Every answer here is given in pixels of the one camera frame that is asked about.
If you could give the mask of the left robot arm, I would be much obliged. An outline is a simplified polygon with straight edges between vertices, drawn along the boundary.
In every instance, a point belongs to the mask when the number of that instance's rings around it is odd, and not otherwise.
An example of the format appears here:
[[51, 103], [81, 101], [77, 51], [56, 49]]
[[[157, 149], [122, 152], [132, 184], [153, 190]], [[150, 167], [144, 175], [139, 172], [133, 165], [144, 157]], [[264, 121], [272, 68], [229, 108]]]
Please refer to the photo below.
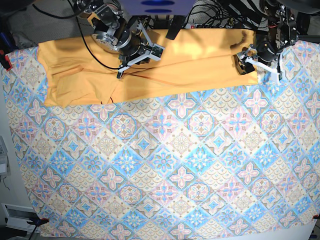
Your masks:
[[267, 20], [267, 36], [259, 37], [254, 44], [236, 54], [236, 68], [240, 75], [246, 75], [260, 67], [279, 84], [282, 52], [298, 41], [297, 23], [291, 10], [276, 0], [261, 0], [259, 7], [262, 17]]

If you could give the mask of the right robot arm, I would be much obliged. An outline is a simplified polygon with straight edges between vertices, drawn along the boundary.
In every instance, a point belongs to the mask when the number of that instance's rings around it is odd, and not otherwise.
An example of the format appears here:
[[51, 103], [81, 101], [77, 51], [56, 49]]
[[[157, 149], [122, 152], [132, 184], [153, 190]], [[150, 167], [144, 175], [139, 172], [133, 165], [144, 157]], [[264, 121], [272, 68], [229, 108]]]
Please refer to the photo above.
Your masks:
[[159, 28], [164, 18], [166, 39], [174, 40], [185, 26], [192, 0], [76, 0], [73, 11], [93, 27], [93, 39], [118, 54], [115, 67], [121, 79], [130, 67], [160, 61], [165, 48], [156, 43], [147, 28]]

